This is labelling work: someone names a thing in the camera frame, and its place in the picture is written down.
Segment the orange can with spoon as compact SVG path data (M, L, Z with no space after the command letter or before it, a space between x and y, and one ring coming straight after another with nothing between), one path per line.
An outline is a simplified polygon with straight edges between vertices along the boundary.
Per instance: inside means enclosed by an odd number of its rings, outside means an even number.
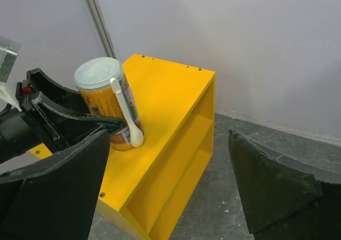
M142 145L141 119L121 62L111 57L92 59L76 70L74 82L91 114L127 123L110 137L111 147L128 151Z

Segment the yellow shelf cabinet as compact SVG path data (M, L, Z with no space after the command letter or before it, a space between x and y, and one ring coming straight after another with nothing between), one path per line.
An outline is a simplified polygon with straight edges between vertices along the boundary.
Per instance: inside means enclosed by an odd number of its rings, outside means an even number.
M111 150L97 212L134 239L169 239L213 154L215 72L132 55L144 143Z

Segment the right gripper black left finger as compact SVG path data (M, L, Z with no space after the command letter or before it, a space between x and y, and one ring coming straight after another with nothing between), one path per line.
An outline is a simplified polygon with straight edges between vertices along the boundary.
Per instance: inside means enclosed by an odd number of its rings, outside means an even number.
M100 130L1 174L1 239L88 239L109 149Z

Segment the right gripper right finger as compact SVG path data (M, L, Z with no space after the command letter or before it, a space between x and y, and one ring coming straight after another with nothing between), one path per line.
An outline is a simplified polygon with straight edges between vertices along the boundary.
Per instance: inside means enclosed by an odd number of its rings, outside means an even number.
M254 239L340 239L340 174L229 130L228 148Z

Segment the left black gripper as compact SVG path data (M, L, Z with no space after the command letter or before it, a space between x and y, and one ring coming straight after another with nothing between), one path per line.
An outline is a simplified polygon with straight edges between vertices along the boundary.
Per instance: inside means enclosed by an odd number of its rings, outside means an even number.
M88 114L78 91L61 86L40 68L27 71L15 91L22 111L10 104L1 111L1 163L41 143L58 152L98 131L112 136L125 128L123 119Z

